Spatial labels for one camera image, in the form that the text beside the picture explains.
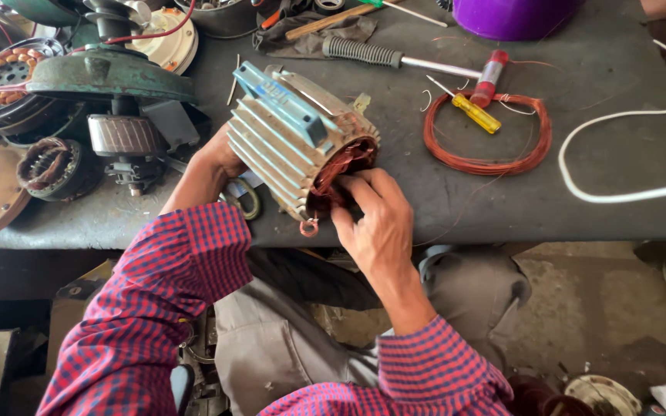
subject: screwdriver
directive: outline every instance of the screwdriver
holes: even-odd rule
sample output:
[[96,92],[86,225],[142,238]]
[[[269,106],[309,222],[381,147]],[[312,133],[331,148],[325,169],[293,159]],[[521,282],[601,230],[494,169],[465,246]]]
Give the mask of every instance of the screwdriver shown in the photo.
[[441,85],[439,81],[436,81],[435,79],[431,78],[430,75],[426,75],[428,79],[434,82],[434,84],[438,85],[441,87],[442,90],[446,91],[449,96],[452,97],[451,103],[460,109],[463,109],[464,112],[467,113],[469,118],[472,120],[476,121],[477,124],[482,126],[485,130],[487,130],[488,133],[492,134],[495,133],[502,124],[498,121],[495,120],[493,116],[490,116],[487,114],[487,112],[484,109],[481,109],[477,107],[476,105],[472,104],[467,98],[461,93],[458,92],[456,95],[451,92],[448,88],[444,87]]
[[372,6],[374,6],[374,7],[382,7],[382,5],[390,6],[390,7],[392,7],[393,9],[398,9],[398,10],[401,11],[401,12],[405,12],[405,13],[407,13],[407,14],[414,15],[415,17],[419,17],[419,18],[425,20],[426,22],[430,22],[430,23],[433,23],[433,24],[437,24],[437,25],[439,25],[440,27],[449,27],[449,25],[446,24],[446,23],[444,23],[444,22],[439,22],[438,20],[434,20],[434,19],[432,19],[432,18],[430,18],[430,17],[428,17],[428,16],[424,16],[424,15],[422,15],[422,14],[420,14],[420,13],[415,13],[415,12],[413,12],[413,11],[410,10],[410,9],[405,9],[405,8],[402,7],[402,6],[394,5],[394,4],[392,4],[392,3],[390,3],[390,2],[387,2],[387,1],[385,1],[385,0],[359,0],[359,2],[362,2],[362,3],[369,3],[370,5],[372,5]]

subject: red plastic hammer head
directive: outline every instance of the red plastic hammer head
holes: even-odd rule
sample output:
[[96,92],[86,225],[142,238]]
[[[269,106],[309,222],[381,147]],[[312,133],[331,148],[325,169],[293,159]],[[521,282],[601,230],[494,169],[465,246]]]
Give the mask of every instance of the red plastic hammer head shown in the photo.
[[487,60],[485,68],[482,70],[482,76],[476,82],[474,94],[469,98],[472,104],[485,108],[492,101],[495,95],[495,86],[503,67],[508,62],[508,53],[504,50],[493,50],[490,59]]

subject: white wire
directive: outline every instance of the white wire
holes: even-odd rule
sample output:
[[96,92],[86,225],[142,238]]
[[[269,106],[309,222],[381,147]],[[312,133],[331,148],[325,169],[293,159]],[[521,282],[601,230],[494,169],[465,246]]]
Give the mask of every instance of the white wire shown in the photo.
[[503,100],[500,100],[498,102],[500,102],[503,105],[503,107],[505,107],[505,108],[507,108],[507,109],[509,109],[513,112],[517,112],[518,114],[525,114],[526,116],[532,116],[532,115],[536,114],[536,110],[533,110],[532,112],[525,112],[525,111],[521,111],[519,109],[514,109],[513,107],[509,107]]
[[423,94],[424,92],[428,93],[428,105],[425,106],[425,108],[421,108],[420,112],[426,111],[428,109],[428,107],[431,106],[431,101],[433,100],[433,97],[431,97],[431,91],[430,90],[422,90],[421,94]]
[[[666,45],[654,40],[654,43],[659,45],[661,48],[666,50]],[[572,138],[574,138],[580,130],[586,128],[587,126],[591,126],[592,124],[599,123],[600,121],[605,121],[605,120],[610,120],[612,118],[619,118],[619,117],[625,117],[625,116],[654,116],[654,115],[661,115],[661,114],[666,114],[666,109],[662,110],[653,110],[653,111],[626,111],[626,112],[618,112],[616,114],[609,114],[607,116],[595,118],[594,120],[590,120],[585,122],[584,124],[580,124],[578,128],[573,130],[571,133],[569,133],[569,136],[565,139],[564,143],[562,144],[562,147],[560,148],[560,155],[559,155],[559,162],[560,162],[560,170],[562,171],[562,178],[564,179],[565,185],[569,188],[569,191],[572,192],[575,196],[578,198],[582,199],[583,201],[587,202],[592,202],[592,203],[625,203],[625,202],[634,202],[634,201],[643,201],[647,199],[653,199],[653,198],[663,198],[666,196],[666,186],[657,188],[654,190],[646,190],[638,193],[627,193],[627,194],[620,194],[620,195],[592,195],[586,192],[581,191],[577,185],[574,184],[572,181],[572,177],[569,174],[569,170],[567,169],[567,164],[565,162],[565,152],[567,150],[567,146],[569,146],[569,142],[572,141]]]

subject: purple bucket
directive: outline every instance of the purple bucket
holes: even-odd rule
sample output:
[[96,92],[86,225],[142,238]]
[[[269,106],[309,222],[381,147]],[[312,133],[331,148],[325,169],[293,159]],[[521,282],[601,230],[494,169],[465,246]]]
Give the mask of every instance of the purple bucket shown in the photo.
[[585,0],[454,0],[454,20],[495,41],[541,39],[559,29]]

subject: person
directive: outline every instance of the person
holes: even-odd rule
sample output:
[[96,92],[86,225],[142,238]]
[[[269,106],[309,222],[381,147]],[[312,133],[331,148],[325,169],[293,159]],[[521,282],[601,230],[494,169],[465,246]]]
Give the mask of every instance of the person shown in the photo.
[[[171,370],[187,319],[217,316],[215,362],[234,415],[508,414],[505,345],[528,281],[492,250],[435,247],[413,265],[413,211],[381,169],[338,183],[335,207],[363,276],[296,250],[249,250],[235,207],[216,202],[245,165],[227,125],[190,160],[65,338],[39,414],[175,414]],[[336,343],[301,306],[384,306],[392,329],[368,349]]]

